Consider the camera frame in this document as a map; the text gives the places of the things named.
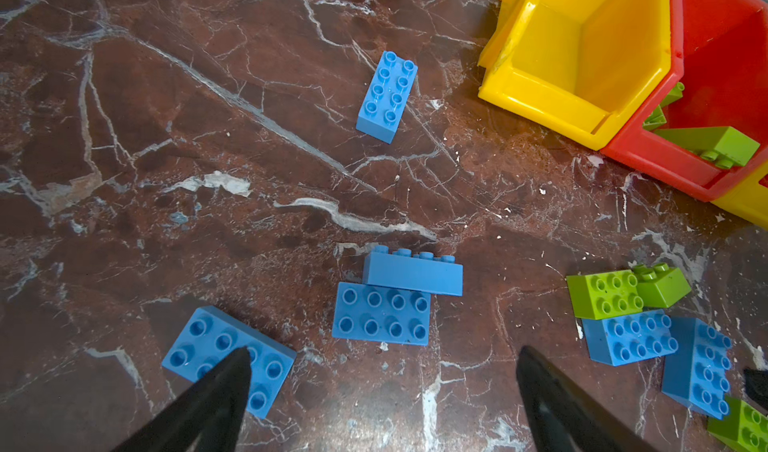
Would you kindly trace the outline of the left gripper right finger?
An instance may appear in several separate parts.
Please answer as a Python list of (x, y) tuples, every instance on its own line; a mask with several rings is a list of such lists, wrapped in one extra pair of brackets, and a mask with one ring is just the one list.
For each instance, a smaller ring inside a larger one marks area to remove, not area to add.
[(651, 451), (534, 347), (519, 354), (516, 378), (538, 451)]

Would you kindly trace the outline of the small green brick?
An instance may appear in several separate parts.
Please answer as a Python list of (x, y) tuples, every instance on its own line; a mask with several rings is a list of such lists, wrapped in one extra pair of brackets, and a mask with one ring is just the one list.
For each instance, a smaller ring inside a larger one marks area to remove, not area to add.
[(651, 267), (639, 264), (632, 268), (638, 279), (637, 292), (645, 307), (668, 308), (691, 292), (691, 286), (676, 267), (659, 262)]
[(647, 131), (654, 131), (665, 125), (667, 123), (667, 119), (664, 114), (664, 108), (680, 100), (683, 97), (684, 89), (684, 84), (682, 82), (678, 82), (663, 99), (661, 104), (657, 106), (651, 115), (643, 122), (643, 129)]

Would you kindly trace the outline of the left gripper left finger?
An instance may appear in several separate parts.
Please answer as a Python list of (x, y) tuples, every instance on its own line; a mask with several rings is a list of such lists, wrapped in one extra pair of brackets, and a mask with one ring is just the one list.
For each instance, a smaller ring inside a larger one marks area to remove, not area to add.
[(117, 451), (233, 451), (251, 383), (246, 348), (232, 351)]

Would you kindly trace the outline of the blue brick cluster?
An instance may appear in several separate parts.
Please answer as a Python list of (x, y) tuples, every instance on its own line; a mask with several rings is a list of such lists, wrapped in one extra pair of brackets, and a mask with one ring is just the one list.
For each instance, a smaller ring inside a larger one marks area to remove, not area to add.
[(430, 305), (430, 294), (340, 282), (332, 336), (426, 346), (429, 341)]

